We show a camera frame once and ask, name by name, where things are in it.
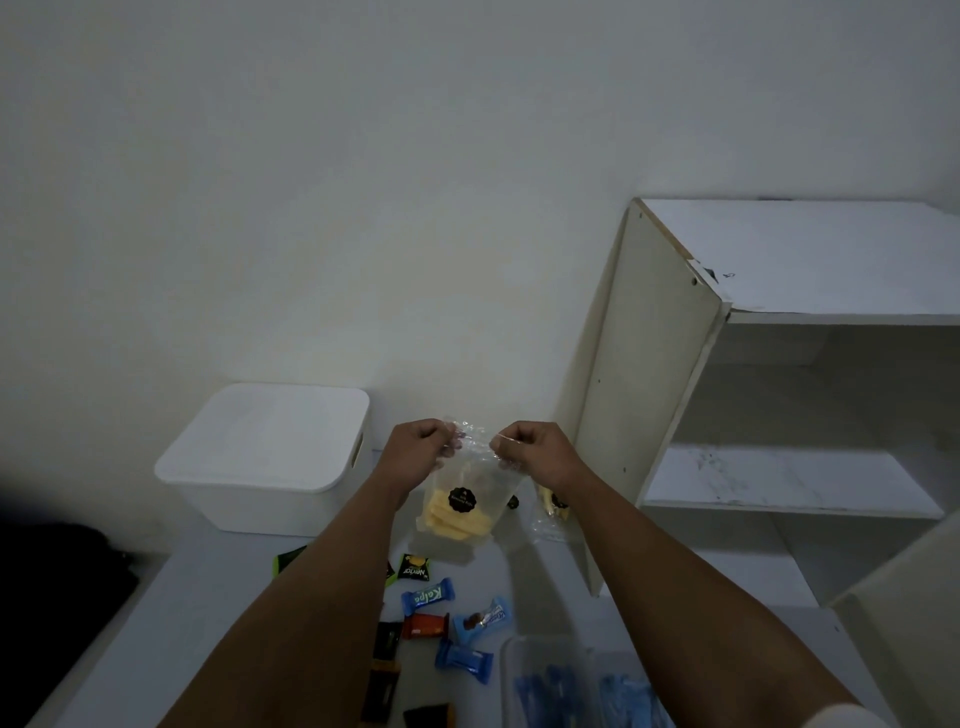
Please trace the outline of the pile of blue candies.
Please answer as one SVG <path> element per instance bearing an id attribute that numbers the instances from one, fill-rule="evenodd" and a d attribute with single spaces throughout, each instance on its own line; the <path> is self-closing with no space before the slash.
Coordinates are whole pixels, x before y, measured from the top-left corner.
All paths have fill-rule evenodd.
<path id="1" fill-rule="evenodd" d="M 550 663 L 511 679 L 519 728 L 598 728 L 590 684 L 572 664 Z"/>
<path id="2" fill-rule="evenodd" d="M 607 673 L 599 679 L 598 690 L 604 728 L 676 728 L 648 681 Z"/>

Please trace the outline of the clear bag of yellow snacks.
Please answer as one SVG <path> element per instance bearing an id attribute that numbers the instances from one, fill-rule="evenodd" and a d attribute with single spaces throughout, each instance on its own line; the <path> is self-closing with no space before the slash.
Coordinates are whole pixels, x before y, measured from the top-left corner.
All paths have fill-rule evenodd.
<path id="1" fill-rule="evenodd" d="M 452 455 L 424 482 L 416 530 L 470 545 L 486 541 L 520 489 L 526 474 L 491 448 L 495 434 L 450 419 Z"/>

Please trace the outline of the black orange-edged candy packet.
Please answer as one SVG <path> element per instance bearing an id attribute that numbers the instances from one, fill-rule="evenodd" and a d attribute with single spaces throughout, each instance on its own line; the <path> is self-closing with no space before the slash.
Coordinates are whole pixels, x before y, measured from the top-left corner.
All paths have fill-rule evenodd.
<path id="1" fill-rule="evenodd" d="M 453 703 L 420 706 L 402 713 L 404 728 L 457 728 L 457 713 Z"/>
<path id="2" fill-rule="evenodd" d="M 359 718 L 362 728 L 387 725 L 402 674 L 398 661 L 373 661 Z"/>

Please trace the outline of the white lidded storage box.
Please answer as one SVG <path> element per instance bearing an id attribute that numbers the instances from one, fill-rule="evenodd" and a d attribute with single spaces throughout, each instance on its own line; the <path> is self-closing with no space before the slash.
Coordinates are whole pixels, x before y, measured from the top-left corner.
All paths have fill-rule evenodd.
<path id="1" fill-rule="evenodd" d="M 231 384 L 153 471 L 222 531 L 315 537 L 372 471 L 370 410 L 361 389 Z"/>

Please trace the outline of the person's left forearm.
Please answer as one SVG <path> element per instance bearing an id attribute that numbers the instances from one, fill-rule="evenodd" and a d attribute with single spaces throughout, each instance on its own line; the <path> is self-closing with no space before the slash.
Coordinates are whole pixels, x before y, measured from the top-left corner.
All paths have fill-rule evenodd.
<path id="1" fill-rule="evenodd" d="M 157 728 L 357 728 L 397 511 L 377 472 L 234 622 Z"/>

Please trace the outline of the person's right hand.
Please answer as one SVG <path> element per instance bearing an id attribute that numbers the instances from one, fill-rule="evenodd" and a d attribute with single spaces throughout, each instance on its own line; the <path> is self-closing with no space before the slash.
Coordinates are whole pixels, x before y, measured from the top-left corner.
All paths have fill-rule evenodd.
<path id="1" fill-rule="evenodd" d="M 556 422 L 518 420 L 511 425 L 525 425 L 525 474 L 565 504 L 574 504 L 599 482 Z"/>

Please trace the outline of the blue candy with brown picture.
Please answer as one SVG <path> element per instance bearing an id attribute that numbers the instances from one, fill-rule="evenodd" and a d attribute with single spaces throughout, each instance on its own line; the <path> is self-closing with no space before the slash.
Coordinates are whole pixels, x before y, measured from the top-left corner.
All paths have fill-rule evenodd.
<path id="1" fill-rule="evenodd" d="M 508 599 L 495 596 L 489 605 L 472 613 L 456 613 L 451 618 L 454 642 L 469 646 L 478 639 L 496 633 L 513 622 L 513 610 Z"/>

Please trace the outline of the person's right forearm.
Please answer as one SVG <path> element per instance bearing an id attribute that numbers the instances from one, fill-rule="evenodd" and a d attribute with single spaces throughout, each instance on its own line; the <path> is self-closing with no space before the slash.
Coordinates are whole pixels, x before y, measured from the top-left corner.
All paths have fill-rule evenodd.
<path id="1" fill-rule="evenodd" d="M 885 728 L 774 613 L 599 480 L 572 504 L 677 728 Z"/>

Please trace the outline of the black bag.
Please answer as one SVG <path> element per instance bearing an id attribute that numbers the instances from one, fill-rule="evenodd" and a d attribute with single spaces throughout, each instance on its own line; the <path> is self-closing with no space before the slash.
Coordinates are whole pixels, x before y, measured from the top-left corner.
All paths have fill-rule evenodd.
<path id="1" fill-rule="evenodd" d="M 0 728 L 25 728 L 139 585 L 79 524 L 0 524 Z"/>

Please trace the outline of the white shelf cabinet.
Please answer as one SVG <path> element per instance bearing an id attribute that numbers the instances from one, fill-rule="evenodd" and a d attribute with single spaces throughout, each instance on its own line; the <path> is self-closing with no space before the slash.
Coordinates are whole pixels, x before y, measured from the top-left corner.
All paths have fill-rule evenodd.
<path id="1" fill-rule="evenodd" d="M 960 508 L 960 214 L 633 200 L 575 439 L 768 605 L 834 606 Z"/>

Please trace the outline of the white cabinet board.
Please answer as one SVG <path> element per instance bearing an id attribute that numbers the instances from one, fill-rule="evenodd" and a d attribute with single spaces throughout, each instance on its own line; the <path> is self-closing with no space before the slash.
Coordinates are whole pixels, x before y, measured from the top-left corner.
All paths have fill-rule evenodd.
<path id="1" fill-rule="evenodd" d="M 960 509 L 830 607 L 901 728 L 960 728 Z"/>

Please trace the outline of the red wrapped candy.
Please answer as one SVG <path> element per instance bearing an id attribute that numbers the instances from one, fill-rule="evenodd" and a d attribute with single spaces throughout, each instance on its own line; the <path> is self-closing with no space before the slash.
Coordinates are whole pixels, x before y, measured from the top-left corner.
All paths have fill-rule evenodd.
<path id="1" fill-rule="evenodd" d="M 404 617 L 401 638 L 405 641 L 450 638 L 450 613 L 414 612 Z"/>

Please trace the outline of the person's left hand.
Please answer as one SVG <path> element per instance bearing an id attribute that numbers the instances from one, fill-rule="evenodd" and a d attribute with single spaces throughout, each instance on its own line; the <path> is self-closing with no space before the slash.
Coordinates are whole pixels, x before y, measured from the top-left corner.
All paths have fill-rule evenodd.
<path id="1" fill-rule="evenodd" d="M 433 420 L 435 418 L 426 418 L 396 425 L 373 468 L 371 481 L 394 508 L 400 508 L 415 488 L 443 466 L 445 459 L 438 459 L 431 446 Z"/>

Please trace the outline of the blue wrapped candy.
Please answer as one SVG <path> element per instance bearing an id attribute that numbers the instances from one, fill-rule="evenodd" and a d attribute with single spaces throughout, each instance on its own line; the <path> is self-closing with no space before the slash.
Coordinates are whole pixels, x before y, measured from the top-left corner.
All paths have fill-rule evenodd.
<path id="1" fill-rule="evenodd" d="M 434 667 L 438 671 L 456 670 L 470 674 L 480 684 L 486 686 L 490 683 L 495 662 L 494 653 L 476 650 L 469 645 L 442 638 L 438 643 Z"/>
<path id="2" fill-rule="evenodd" d="M 431 604 L 454 600 L 455 588 L 450 577 L 444 577 L 425 588 L 403 591 L 400 596 L 404 619 L 412 617 L 414 613 Z"/>

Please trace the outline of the clear snack bag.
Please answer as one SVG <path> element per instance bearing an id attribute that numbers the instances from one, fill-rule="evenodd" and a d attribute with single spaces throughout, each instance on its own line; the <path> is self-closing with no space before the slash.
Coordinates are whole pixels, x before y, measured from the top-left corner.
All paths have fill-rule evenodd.
<path id="1" fill-rule="evenodd" d="M 534 506 L 531 530 L 540 541 L 580 543 L 582 534 L 575 518 L 570 515 L 570 506 L 558 498 L 555 491 L 534 483 L 536 505 Z"/>

